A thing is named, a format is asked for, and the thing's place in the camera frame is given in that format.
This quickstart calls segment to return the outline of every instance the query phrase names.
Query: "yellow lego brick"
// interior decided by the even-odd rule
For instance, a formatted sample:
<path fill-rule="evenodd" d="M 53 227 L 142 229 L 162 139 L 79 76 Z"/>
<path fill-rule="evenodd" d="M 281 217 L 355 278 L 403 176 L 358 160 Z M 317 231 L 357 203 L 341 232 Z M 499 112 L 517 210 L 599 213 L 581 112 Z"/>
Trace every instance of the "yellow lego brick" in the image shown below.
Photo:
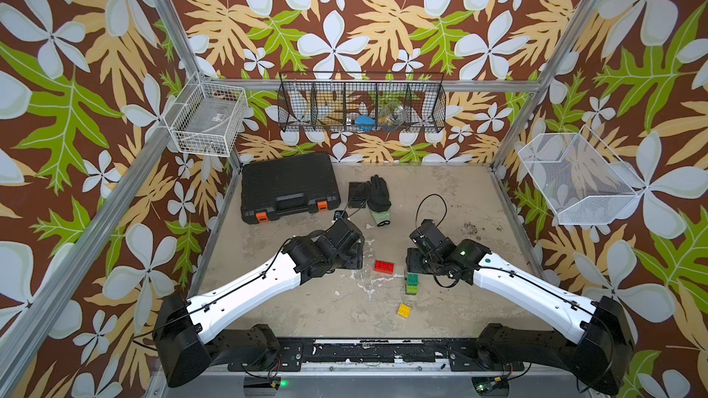
<path fill-rule="evenodd" d="M 399 315 L 401 315 L 403 318 L 408 318 L 408 316 L 411 314 L 411 307 L 406 306 L 401 303 L 401 307 L 399 307 Z"/>

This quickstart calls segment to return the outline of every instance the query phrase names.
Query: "blue object in basket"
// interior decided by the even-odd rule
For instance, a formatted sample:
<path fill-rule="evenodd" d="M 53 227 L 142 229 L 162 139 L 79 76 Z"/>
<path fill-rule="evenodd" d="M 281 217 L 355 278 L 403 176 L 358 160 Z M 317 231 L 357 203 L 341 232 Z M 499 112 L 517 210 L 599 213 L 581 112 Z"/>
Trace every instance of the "blue object in basket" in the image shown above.
<path fill-rule="evenodd" d="M 376 122 L 371 117 L 359 116 L 354 120 L 354 124 L 361 126 L 362 130 L 367 131 L 372 130 Z"/>

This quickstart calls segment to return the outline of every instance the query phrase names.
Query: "wire basket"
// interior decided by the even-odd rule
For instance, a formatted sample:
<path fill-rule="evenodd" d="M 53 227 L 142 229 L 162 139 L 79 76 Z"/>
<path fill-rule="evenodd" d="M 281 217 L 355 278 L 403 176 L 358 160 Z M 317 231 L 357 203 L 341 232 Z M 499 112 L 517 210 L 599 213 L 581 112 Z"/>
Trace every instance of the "wire basket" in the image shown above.
<path fill-rule="evenodd" d="M 281 130 L 437 133 L 445 127 L 442 74 L 440 80 L 407 80 L 411 75 L 402 73 L 368 73 L 368 80 L 316 80 L 288 73 L 294 74 L 303 78 L 280 78 Z"/>
<path fill-rule="evenodd" d="M 177 98 L 182 108 L 170 126 L 181 153 L 228 157 L 248 108 L 246 91 L 225 84 L 199 83 Z"/>
<path fill-rule="evenodd" d="M 637 197 L 589 140 L 631 169 L 587 126 L 539 134 L 518 153 L 561 225 L 609 224 Z"/>

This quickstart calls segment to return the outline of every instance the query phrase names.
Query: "concrete floor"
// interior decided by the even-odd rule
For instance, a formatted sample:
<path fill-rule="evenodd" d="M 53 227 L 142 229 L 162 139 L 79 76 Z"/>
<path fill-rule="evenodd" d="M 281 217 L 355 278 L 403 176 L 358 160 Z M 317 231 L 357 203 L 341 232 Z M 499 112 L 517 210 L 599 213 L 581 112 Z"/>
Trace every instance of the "concrete floor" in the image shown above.
<path fill-rule="evenodd" d="M 505 298 L 466 283 L 444 289 L 431 276 L 419 276 L 418 295 L 404 292 L 406 250 L 413 246 L 409 234 L 420 200 L 430 193 L 439 193 L 447 202 L 447 216 L 440 230 L 453 242 L 471 238 L 512 264 L 527 267 L 486 167 L 334 164 L 334 173 L 343 200 L 341 207 L 345 206 L 350 181 L 366 181 L 378 174 L 389 185 L 391 225 L 371 227 L 375 223 L 366 208 L 352 217 L 366 238 L 363 269 L 339 269 L 310 280 L 243 315 L 231 328 L 248 329 L 264 323 L 276 336 L 389 338 L 478 336 L 494 322 L 518 329 L 550 329 Z M 246 225 L 240 204 L 239 182 L 200 292 L 222 286 L 257 267 L 293 234 L 306 235 L 332 224 L 333 211 L 327 211 Z M 419 222 L 425 218 L 437 222 L 443 211 L 440 199 L 431 197 L 420 209 Z M 393 262 L 394 275 L 375 272 L 377 259 Z M 448 279 L 440 280 L 449 283 Z M 401 303 L 412 307 L 410 318 L 396 314 Z"/>

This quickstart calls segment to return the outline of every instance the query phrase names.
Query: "white mesh basket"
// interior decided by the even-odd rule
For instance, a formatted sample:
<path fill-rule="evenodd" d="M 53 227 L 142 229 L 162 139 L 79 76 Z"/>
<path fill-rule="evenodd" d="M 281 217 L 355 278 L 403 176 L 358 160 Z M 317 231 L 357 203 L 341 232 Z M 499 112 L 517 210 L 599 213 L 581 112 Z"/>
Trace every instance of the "white mesh basket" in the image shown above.
<path fill-rule="evenodd" d="M 609 224 L 637 197 L 589 140 L 629 167 L 587 126 L 539 134 L 518 153 L 561 225 Z"/>
<path fill-rule="evenodd" d="M 182 104 L 170 126 L 170 134 L 181 153 L 228 157 L 234 147 L 243 114 L 248 108 L 243 88 L 225 84 L 199 83 L 180 94 Z"/>

